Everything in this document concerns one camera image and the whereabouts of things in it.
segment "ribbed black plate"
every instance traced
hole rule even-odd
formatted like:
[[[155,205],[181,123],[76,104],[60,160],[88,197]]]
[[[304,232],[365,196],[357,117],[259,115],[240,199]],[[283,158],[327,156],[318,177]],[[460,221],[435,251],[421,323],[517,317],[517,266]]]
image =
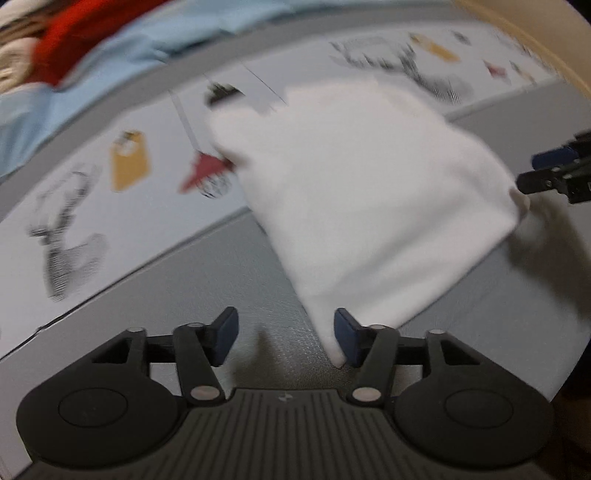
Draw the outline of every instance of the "ribbed black plate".
[[[453,469],[412,450],[381,410],[334,390],[237,390],[195,408],[160,450],[95,471],[35,463],[22,480],[467,480],[549,479],[533,463],[497,472]]]

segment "round black disc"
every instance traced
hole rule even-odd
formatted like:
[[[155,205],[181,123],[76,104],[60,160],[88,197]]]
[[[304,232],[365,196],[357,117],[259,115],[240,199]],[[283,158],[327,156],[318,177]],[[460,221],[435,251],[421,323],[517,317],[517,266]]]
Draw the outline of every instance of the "round black disc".
[[[89,364],[32,390],[18,408],[17,428],[32,456],[98,468],[149,452],[177,417],[174,396],[159,383],[122,365]]]
[[[408,387],[394,420],[419,450],[444,463],[498,469],[531,459],[548,442],[549,403],[510,373],[447,367]]]

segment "light blue cloth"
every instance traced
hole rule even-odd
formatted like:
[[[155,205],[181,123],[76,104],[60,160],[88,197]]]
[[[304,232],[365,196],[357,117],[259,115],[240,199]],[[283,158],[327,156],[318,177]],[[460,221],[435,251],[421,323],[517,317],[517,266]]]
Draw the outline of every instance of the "light blue cloth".
[[[449,0],[431,0],[446,3]],[[0,95],[0,177],[24,165],[76,115],[129,79],[204,40],[282,15],[424,0],[174,0],[138,18],[87,54],[55,91],[37,84]]]

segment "gray tabletop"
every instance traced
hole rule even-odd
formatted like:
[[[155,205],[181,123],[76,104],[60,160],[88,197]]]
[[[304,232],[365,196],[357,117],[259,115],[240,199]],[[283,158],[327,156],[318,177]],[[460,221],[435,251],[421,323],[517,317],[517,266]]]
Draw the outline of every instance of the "gray tabletop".
[[[46,145],[0,187],[0,218],[118,113],[187,79],[310,34],[419,19],[470,20],[445,5],[317,12],[202,47],[110,95]],[[532,154],[591,128],[591,108],[558,82],[453,121],[520,173]],[[551,398],[591,335],[591,205],[571,207],[555,193],[532,200],[516,232],[401,331],[449,330]],[[245,211],[124,278],[0,361],[0,476],[9,480],[30,461],[15,427],[30,389],[129,326],[163,335],[183,323],[209,322],[227,305],[238,308],[241,333],[216,371],[226,390],[350,383],[353,372],[331,366],[265,235]],[[154,365],[152,376],[178,390],[173,369]]]

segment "white towel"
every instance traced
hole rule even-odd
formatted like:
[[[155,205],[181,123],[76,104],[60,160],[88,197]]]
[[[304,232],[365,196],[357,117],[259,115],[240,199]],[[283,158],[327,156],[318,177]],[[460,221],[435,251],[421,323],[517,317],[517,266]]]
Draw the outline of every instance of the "white towel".
[[[229,103],[210,126],[337,366],[336,308],[399,327],[518,223],[499,159],[403,90],[307,86],[274,108]]]
[[[22,84],[33,69],[33,49],[39,40],[20,38],[0,48],[0,93]]]

